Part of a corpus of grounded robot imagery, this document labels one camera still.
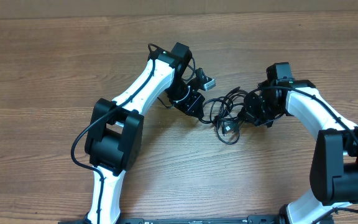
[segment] white arm segment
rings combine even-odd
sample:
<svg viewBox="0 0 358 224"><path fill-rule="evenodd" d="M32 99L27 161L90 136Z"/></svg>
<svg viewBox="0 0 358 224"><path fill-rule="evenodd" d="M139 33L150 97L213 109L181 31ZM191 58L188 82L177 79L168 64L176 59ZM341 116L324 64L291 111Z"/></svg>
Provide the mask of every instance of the white arm segment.
<svg viewBox="0 0 358 224"><path fill-rule="evenodd" d="M297 88L297 90L315 95L318 99L327 104L335 115L340 117L341 121L350 129L354 129L354 127L357 126L352 121L342 117L334 108L325 102L317 89L304 87ZM289 91L287 93L285 107L290 114L297 117L302 124L305 125L315 140L317 140L319 130L329 128L343 130L342 126L337 124L334 118L317 101L301 93ZM350 205L351 203L349 202L339 202L331 206L323 206L323 204L314 197L311 189L309 189L309 191L302 195L297 201L288 205L287 216L291 224L310 224L334 207L347 207Z"/></svg>
<svg viewBox="0 0 358 224"><path fill-rule="evenodd" d="M128 99L139 87L146 81L147 77L153 68L153 61L150 59L147 62L145 70L140 77L121 95L115 97L113 101L120 105ZM167 89L173 81L175 71L169 66L169 64L160 60L155 61L154 76L147 82L146 86L134 97L134 99L123 108L132 111L137 110L139 114L145 115L151 107L155 99ZM124 180L125 171L123 170L118 177L113 176L110 170L98 166L97 169L102 171L104 175L104 189L101 200L101 213L100 224L115 224L120 215L119 209L119 197L121 194L122 181ZM98 199L100 192L100 176L94 172L94 189L92 208L88 214L88 219L92 224L97 224L98 214Z"/></svg>

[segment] tabletop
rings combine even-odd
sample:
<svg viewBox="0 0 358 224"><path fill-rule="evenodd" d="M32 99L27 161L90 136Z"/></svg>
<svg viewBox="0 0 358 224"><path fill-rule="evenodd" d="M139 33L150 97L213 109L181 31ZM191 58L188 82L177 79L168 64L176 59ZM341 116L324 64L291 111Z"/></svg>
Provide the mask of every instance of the tabletop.
<svg viewBox="0 0 358 224"><path fill-rule="evenodd" d="M268 66L289 62L296 79L313 82L358 124L358 11L1 20L0 223L56 223L89 211L93 174L72 163L71 144L96 101L120 95L141 74L149 42L188 45L216 79L206 99L252 90ZM76 157L88 162L84 142ZM277 213L309 189L314 145L296 118L283 117L271 128L244 125L228 146L212 126L156 101L124 180L122 214ZM335 221L358 223L358 214Z"/></svg>

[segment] black end effector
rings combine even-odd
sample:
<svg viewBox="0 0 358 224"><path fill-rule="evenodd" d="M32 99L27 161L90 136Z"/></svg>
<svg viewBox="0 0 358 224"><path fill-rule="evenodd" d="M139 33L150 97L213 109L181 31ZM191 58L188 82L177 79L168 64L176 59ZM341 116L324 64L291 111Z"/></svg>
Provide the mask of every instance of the black end effector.
<svg viewBox="0 0 358 224"><path fill-rule="evenodd" d="M187 84L183 81L183 73L193 55L189 47L181 43L176 43L171 52L157 48L153 54L155 58L168 63L175 69L173 82L171 86L165 90L170 103L188 116L202 118L204 116L203 102L205 98L197 91L199 89L204 91L210 90L215 86L215 80L207 77L203 69L199 68L196 71L196 78Z"/></svg>
<svg viewBox="0 0 358 224"><path fill-rule="evenodd" d="M91 123L116 107L115 101L100 99L95 104ZM136 161L142 142L144 117L136 110L119 108L110 118L96 123L89 131L85 142L85 152L89 154L89 163L104 166L119 175L122 170L129 170ZM106 127L116 122L124 124L119 134Z"/></svg>
<svg viewBox="0 0 358 224"><path fill-rule="evenodd" d="M358 127L354 129L358 138ZM347 151L356 162L344 164ZM336 202L358 203L358 150L346 131L321 130L310 170L310 185L314 196L324 206Z"/></svg>
<svg viewBox="0 0 358 224"><path fill-rule="evenodd" d="M296 81L292 77L291 67L288 62L275 63L266 69L267 80L258 84L260 95L250 93L244 98L244 106L238 117L255 126L273 125L277 116L286 114L291 116L285 109L287 90L266 89L270 86L284 86L290 88L312 87L316 88L309 80Z"/></svg>

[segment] table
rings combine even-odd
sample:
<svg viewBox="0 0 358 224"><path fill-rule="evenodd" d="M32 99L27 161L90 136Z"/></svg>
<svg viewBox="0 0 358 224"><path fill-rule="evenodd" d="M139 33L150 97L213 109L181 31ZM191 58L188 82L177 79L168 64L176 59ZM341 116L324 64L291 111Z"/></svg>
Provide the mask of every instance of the table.
<svg viewBox="0 0 358 224"><path fill-rule="evenodd" d="M197 67L216 79L207 99L252 90L269 65L289 62L295 78L311 80L358 124L358 11L1 20L0 223L56 223L89 211L93 174L72 163L71 144L96 101L140 75L149 42L190 46ZM296 118L243 126L241 135L224 145L211 126L155 102L124 181L123 216L277 213L309 189L315 142ZM358 223L358 215L335 220Z"/></svg>

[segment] wooden table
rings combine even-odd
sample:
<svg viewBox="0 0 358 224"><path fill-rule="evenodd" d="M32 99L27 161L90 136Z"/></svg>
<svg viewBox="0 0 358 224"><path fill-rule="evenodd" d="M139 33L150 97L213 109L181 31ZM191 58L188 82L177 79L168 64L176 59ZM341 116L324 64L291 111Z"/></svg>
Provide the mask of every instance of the wooden table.
<svg viewBox="0 0 358 224"><path fill-rule="evenodd" d="M311 80L358 124L358 12L0 21L0 223L56 223L89 211L93 174L72 163L70 146L95 102L143 71L149 42L189 45L216 79L207 99L254 89L269 65L290 62L294 77ZM306 192L315 142L296 118L241 133L224 145L211 126L154 103L124 181L124 216L277 213ZM83 144L76 156L86 162ZM358 223L358 215L336 221Z"/></svg>

